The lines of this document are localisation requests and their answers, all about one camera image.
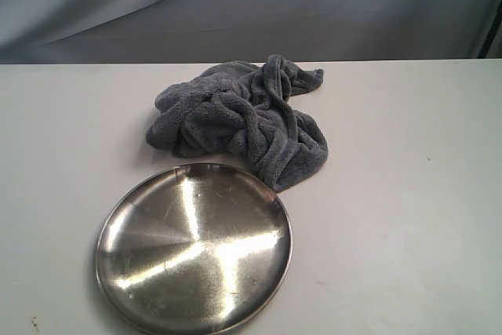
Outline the round stainless steel plate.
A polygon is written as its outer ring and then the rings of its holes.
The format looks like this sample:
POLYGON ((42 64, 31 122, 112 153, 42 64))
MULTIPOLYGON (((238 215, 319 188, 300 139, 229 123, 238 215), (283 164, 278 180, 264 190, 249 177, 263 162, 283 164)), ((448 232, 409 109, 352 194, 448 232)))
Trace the round stainless steel plate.
POLYGON ((200 162, 139 183, 96 240, 94 274, 118 317, 146 334, 221 334, 261 312, 293 252, 289 214, 262 181, 200 162))

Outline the grey fluffy towel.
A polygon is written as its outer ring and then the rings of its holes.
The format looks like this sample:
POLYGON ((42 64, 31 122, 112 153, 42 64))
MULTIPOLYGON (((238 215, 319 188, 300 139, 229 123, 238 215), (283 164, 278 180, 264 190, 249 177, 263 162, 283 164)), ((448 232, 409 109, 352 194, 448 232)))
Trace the grey fluffy towel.
POLYGON ((329 156, 316 121, 289 104, 323 79, 323 70, 305 71, 280 55, 262 66, 218 64, 156 96, 158 116, 146 141, 179 158, 237 155, 270 189, 284 191, 316 174, 329 156))

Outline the grey backdrop curtain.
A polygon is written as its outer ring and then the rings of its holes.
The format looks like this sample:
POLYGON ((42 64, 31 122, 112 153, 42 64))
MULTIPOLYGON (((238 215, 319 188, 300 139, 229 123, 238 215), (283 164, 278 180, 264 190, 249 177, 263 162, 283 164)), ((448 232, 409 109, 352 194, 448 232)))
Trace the grey backdrop curtain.
POLYGON ((1 0, 5 64, 473 58, 500 0, 1 0))

